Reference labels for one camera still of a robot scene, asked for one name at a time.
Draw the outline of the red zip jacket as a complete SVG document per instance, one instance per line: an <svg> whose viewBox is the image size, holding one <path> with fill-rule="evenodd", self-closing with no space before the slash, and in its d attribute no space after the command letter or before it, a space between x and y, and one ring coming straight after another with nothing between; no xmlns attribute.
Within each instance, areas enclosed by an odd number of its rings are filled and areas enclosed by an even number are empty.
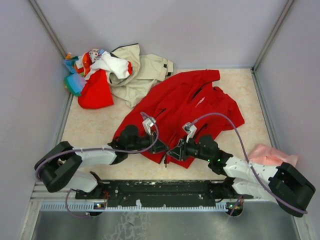
<svg viewBox="0 0 320 240"><path fill-rule="evenodd" d="M215 141L221 132L233 130L245 122L237 102L222 89L213 86L213 82L219 79L218 70L195 70L169 77L154 86L131 110L112 141L128 125L137 126L139 135L144 135L146 132L142 123L146 118L153 117L156 122L151 130L157 131L168 149L157 154L142 155L158 164L174 163L188 168L197 158L189 157L181 162L167 155L180 139L187 137L184 124L190 122L196 126L195 141L204 135L210 135Z"/></svg>

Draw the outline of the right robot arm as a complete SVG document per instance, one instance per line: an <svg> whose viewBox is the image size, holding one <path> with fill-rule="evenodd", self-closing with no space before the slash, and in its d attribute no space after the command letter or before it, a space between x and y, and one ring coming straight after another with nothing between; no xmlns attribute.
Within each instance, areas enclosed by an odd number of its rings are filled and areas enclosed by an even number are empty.
<svg viewBox="0 0 320 240"><path fill-rule="evenodd" d="M218 175L231 179L223 185L229 198L247 195L277 203L288 214L301 218L316 189L292 164L279 166L254 163L221 150L207 134L198 141L182 138L167 153L179 162L194 157L208 162L208 167Z"/></svg>

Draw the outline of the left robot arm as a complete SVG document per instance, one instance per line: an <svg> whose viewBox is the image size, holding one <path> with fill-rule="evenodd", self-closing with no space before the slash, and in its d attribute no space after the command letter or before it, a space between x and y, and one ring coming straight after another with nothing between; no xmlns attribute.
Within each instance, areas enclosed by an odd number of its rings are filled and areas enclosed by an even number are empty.
<svg viewBox="0 0 320 240"><path fill-rule="evenodd" d="M128 125L109 144L96 148L75 148L68 141L57 144L34 166L36 177L50 193L63 188L81 190L97 199L103 195L104 186L98 183L95 173L82 172L94 165L115 165L124 161L129 154L157 154L168 150L156 130L139 135L135 125Z"/></svg>

